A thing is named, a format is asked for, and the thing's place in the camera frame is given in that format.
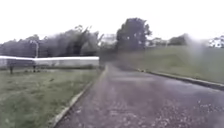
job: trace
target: grass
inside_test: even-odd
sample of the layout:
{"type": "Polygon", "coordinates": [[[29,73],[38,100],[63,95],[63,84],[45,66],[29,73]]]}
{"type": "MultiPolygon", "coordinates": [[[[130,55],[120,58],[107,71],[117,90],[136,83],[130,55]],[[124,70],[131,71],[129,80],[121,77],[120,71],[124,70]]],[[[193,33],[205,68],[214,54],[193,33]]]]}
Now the grass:
{"type": "Polygon", "coordinates": [[[224,83],[224,49],[169,46],[126,53],[123,62],[135,68],[224,83]]]}
{"type": "Polygon", "coordinates": [[[0,128],[47,128],[98,70],[0,71],[0,128]]]}

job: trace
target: overcast sky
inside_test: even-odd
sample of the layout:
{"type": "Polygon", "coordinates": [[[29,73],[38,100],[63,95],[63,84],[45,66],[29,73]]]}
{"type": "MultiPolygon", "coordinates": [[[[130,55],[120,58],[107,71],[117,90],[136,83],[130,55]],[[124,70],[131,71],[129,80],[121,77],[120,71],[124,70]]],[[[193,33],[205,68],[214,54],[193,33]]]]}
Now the overcast sky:
{"type": "Polygon", "coordinates": [[[116,33],[129,17],[146,19],[154,37],[210,38],[224,33],[223,12],[222,0],[0,0],[0,42],[79,24],[116,33]]]}

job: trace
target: path edge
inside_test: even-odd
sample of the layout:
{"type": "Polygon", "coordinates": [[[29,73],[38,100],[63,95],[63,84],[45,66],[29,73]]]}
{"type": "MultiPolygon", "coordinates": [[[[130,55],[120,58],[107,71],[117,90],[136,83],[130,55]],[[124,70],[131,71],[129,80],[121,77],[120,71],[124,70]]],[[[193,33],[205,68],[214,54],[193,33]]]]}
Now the path edge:
{"type": "Polygon", "coordinates": [[[197,84],[197,85],[200,85],[203,87],[208,87],[208,88],[224,91],[224,84],[221,84],[221,83],[215,83],[215,82],[210,82],[210,81],[205,81],[205,80],[200,80],[200,79],[194,79],[191,77],[177,76],[177,75],[161,73],[161,72],[152,72],[152,71],[146,71],[146,70],[141,70],[141,69],[135,69],[135,70],[137,70],[139,72],[144,72],[144,73],[149,73],[152,75],[176,79],[176,80],[180,80],[180,81],[183,81],[186,83],[197,84]]]}
{"type": "Polygon", "coordinates": [[[96,77],[95,80],[90,81],[86,84],[84,89],[73,96],[73,98],[70,100],[68,106],[66,106],[64,109],[62,109],[59,114],[53,117],[53,119],[50,120],[50,127],[49,128],[55,128],[57,124],[63,119],[63,117],[69,112],[69,110],[80,100],[82,96],[93,86],[93,84],[96,82],[96,80],[100,77],[96,77]]]}

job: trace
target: paved path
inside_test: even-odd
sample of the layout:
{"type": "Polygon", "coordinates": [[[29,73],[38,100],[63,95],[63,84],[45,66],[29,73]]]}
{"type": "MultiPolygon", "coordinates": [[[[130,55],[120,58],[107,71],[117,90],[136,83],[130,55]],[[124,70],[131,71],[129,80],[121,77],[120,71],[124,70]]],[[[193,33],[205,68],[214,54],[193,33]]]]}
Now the paved path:
{"type": "Polygon", "coordinates": [[[56,128],[224,128],[224,92],[107,65],[56,128]]]}

